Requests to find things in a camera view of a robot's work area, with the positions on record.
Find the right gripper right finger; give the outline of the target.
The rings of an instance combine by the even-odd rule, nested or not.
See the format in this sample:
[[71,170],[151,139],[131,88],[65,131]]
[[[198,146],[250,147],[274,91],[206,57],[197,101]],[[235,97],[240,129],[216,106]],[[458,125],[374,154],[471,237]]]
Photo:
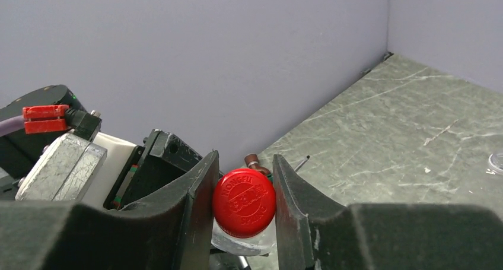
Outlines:
[[279,269],[501,269],[502,220],[462,204],[343,206],[273,157]]

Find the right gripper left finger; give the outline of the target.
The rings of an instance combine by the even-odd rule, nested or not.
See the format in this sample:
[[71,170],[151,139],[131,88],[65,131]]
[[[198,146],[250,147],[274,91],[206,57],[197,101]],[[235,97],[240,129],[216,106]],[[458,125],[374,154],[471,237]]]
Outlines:
[[180,178],[104,211],[79,202],[1,202],[2,269],[208,269],[213,151]]

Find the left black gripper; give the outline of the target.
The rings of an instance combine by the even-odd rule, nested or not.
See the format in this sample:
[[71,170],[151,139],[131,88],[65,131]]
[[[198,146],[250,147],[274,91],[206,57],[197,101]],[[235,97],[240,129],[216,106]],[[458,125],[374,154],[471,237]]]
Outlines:
[[134,146],[119,166],[118,178],[103,206],[121,209],[187,173],[202,156],[177,135],[153,129],[143,146]]

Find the red water bottle cap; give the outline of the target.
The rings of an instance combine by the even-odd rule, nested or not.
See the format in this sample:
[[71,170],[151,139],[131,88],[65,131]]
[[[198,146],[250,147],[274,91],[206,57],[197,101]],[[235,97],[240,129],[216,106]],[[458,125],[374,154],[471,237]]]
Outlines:
[[276,213],[272,182],[253,169],[236,169],[217,183],[212,197],[214,218],[223,232],[248,239],[264,231]]

